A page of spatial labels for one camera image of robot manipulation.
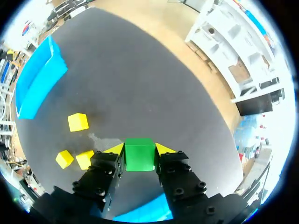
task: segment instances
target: wall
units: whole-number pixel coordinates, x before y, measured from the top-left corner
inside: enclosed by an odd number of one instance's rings
[[[6,46],[13,50],[22,49],[27,42],[27,40],[22,37],[22,32],[27,21],[32,21],[37,26],[38,31],[44,28],[47,18],[54,8],[52,4],[46,4],[46,1],[47,0],[30,0],[23,6],[3,36]]]

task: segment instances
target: yellow cube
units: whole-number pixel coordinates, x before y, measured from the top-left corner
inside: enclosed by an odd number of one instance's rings
[[[93,156],[93,154],[94,152],[90,150],[76,156],[81,170],[88,169],[88,167],[91,165],[90,158]]]
[[[89,128],[86,114],[76,113],[68,116],[67,119],[69,121],[71,132],[77,132]]]
[[[71,162],[73,162],[74,158],[67,150],[64,150],[58,153],[55,160],[60,165],[60,167],[64,169],[68,167],[71,164]]]

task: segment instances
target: shelf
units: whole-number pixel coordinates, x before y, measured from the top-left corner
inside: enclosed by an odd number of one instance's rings
[[[260,30],[257,28],[257,26],[254,24],[254,22],[238,7],[238,5],[233,0],[225,0],[221,7],[228,9],[233,9],[232,12],[230,12],[238,21],[243,20],[244,27],[246,29],[250,29],[253,32],[249,32],[252,35],[252,38],[259,42],[258,48],[262,51],[262,54],[266,57],[266,59],[271,63],[274,60],[274,54],[268,45],[267,41],[265,40],[264,36],[260,32]]]
[[[256,83],[257,89],[259,89],[259,81],[266,80],[268,77],[267,71],[262,69],[262,63],[264,63],[264,61],[261,54],[250,40],[246,39],[245,36],[242,36],[243,31],[239,24],[233,24],[233,26],[225,29],[225,24],[219,22],[223,19],[223,17],[224,15],[222,15],[220,10],[214,10],[207,16],[206,21],[218,31],[218,33],[223,37],[223,40],[226,41],[239,55],[250,73],[253,82]],[[259,68],[258,66],[255,66],[254,63],[260,63],[261,67]]]
[[[205,34],[203,30],[194,34],[192,37],[192,41],[210,58],[210,60],[214,63],[214,65],[218,68],[220,73],[224,76],[228,85],[230,86],[235,97],[240,96],[241,88],[239,84],[236,82],[233,74],[228,69],[228,64],[224,63],[224,61],[219,57],[219,45],[215,40],[205,41],[202,36],[208,35]]]

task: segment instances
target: wooden floor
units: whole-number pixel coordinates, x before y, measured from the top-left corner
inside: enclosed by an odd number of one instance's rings
[[[61,2],[52,1],[54,6]],[[236,105],[230,102],[232,92],[228,84],[220,73],[211,72],[184,41],[198,12],[182,3],[168,3],[167,0],[96,0],[89,6],[130,21],[167,47],[204,85],[233,133],[241,117]],[[17,136],[14,139],[14,144],[21,147]]]

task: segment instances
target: white shelving unit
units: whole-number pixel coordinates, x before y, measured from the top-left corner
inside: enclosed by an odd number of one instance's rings
[[[211,2],[207,0],[206,4],[210,6]],[[283,88],[283,83],[260,88],[260,83],[271,81],[280,72],[275,71],[276,59],[263,34],[239,6],[233,0],[224,0],[210,13],[208,11],[199,14],[185,41],[193,41],[215,64],[235,95],[232,102]],[[229,66],[237,64],[238,58],[250,75],[241,83],[237,83],[229,70]]]

